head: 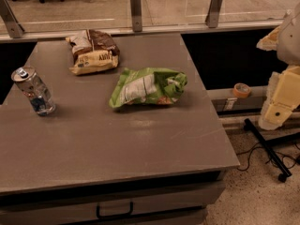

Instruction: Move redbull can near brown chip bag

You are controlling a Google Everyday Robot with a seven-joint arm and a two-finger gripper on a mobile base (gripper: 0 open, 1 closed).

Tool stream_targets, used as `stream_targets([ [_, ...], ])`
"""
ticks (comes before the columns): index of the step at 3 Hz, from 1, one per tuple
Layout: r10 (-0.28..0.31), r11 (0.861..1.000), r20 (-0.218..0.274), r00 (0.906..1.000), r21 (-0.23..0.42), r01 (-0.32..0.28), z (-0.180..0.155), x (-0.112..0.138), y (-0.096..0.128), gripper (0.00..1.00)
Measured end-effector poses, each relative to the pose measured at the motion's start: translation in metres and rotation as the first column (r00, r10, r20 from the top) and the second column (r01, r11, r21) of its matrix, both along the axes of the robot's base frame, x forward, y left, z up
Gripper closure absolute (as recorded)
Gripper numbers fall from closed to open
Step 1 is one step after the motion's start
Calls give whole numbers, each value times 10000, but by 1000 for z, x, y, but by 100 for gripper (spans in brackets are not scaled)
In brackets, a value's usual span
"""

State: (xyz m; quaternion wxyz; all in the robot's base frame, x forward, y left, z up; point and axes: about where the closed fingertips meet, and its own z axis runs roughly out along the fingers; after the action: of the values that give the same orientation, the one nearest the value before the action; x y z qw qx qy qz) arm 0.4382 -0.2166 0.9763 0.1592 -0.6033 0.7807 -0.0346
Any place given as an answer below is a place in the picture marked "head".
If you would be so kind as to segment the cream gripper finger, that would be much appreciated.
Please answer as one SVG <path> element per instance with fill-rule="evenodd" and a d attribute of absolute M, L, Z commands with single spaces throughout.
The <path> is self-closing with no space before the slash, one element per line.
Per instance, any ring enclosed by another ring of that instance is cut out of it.
<path fill-rule="evenodd" d="M 288 66 L 281 73 L 273 72 L 266 89 L 259 126 L 265 130 L 281 127 L 300 105 L 300 67 Z"/>
<path fill-rule="evenodd" d="M 278 47 L 279 30 L 279 26 L 273 29 L 268 35 L 259 40 L 256 47 L 264 51 L 275 51 Z"/>

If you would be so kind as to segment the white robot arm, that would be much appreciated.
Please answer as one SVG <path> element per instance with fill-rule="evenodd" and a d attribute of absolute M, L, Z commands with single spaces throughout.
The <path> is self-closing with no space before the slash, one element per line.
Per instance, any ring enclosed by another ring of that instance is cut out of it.
<path fill-rule="evenodd" d="M 256 47 L 276 51 L 277 59 L 288 65 L 281 73 L 272 72 L 259 118 L 260 128 L 275 130 L 300 105 L 300 4 L 288 10 L 283 23 L 261 38 Z"/>

